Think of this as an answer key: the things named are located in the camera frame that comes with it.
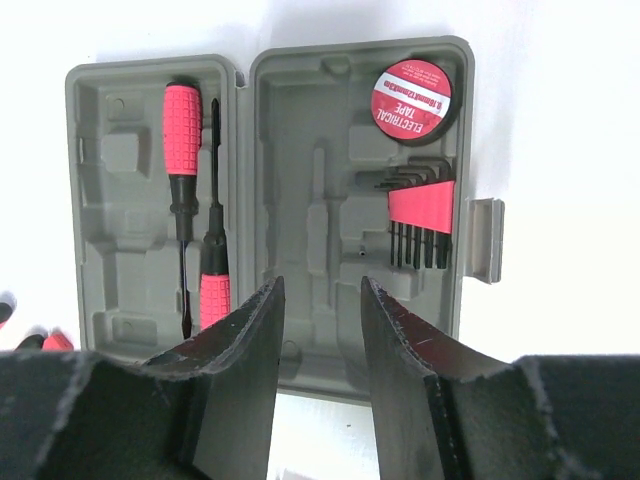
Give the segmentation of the grey plastic tool case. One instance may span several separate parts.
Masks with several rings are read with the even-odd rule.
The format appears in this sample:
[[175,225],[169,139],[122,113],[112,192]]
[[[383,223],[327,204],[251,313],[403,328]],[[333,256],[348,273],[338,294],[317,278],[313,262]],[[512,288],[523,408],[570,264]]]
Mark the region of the grey plastic tool case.
[[[455,122],[427,145],[389,138],[370,110],[380,73],[410,58],[444,67],[460,87]],[[459,331],[464,278],[501,278],[504,205],[471,191],[474,73],[471,47],[456,36],[272,49],[248,72],[220,55],[72,69],[65,93],[82,347],[140,362],[183,338],[162,110],[166,86],[187,83],[200,92],[204,119],[213,99],[221,106],[218,187],[232,305],[282,277],[280,387],[366,399],[363,277],[451,336]],[[201,141],[199,210],[186,250],[192,302],[212,197],[209,124]],[[388,200],[375,185],[411,157],[444,158],[453,167],[444,270],[390,263]]]

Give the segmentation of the pink handle bit screwdriver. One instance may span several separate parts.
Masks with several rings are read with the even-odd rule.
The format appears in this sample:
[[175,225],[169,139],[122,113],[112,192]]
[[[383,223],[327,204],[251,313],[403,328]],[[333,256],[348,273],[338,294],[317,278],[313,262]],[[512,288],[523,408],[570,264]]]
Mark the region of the pink handle bit screwdriver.
[[184,338],[192,331],[187,285],[186,250],[193,239],[193,218],[198,213],[196,196],[198,154],[202,135],[202,102],[198,88],[172,82],[164,91],[162,110],[164,165],[168,175],[176,239],[179,242],[179,269]]

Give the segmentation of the pink black utility knife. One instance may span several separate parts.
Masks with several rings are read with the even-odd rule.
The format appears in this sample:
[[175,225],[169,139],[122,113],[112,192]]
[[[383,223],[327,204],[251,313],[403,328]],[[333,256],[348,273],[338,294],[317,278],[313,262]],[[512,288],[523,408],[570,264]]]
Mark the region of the pink black utility knife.
[[74,346],[67,336],[59,331],[40,328],[31,329],[15,347],[16,350],[73,351]]

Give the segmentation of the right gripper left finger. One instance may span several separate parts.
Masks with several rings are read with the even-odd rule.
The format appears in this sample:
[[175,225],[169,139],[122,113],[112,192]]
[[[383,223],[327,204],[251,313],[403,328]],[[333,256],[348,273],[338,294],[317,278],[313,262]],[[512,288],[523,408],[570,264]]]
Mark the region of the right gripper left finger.
[[274,278],[141,364],[33,349],[1,357],[5,479],[263,479],[285,311]]

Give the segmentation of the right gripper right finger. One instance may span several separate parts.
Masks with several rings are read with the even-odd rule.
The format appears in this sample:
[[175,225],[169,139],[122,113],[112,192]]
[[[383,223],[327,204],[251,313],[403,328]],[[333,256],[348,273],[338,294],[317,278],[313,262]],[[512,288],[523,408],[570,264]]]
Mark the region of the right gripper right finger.
[[534,355],[505,363],[361,283],[384,479],[635,479],[639,360]]

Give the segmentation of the pink black pliers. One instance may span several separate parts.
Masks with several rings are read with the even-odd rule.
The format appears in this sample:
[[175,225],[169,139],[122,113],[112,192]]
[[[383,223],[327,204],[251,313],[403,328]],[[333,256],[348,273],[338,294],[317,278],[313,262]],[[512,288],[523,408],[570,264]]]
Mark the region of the pink black pliers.
[[11,318],[16,309],[16,297],[9,291],[0,293],[0,327],[3,327]]

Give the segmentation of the small pink handle screwdriver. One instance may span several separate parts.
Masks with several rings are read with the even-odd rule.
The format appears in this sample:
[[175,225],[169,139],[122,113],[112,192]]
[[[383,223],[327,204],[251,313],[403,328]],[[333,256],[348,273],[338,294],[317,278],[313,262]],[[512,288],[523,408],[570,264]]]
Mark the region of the small pink handle screwdriver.
[[219,147],[221,145],[221,115],[218,99],[211,103],[212,150],[211,193],[208,230],[203,239],[200,269],[200,328],[205,330],[231,312],[231,282],[229,276],[227,237],[224,228],[224,208],[219,201]]

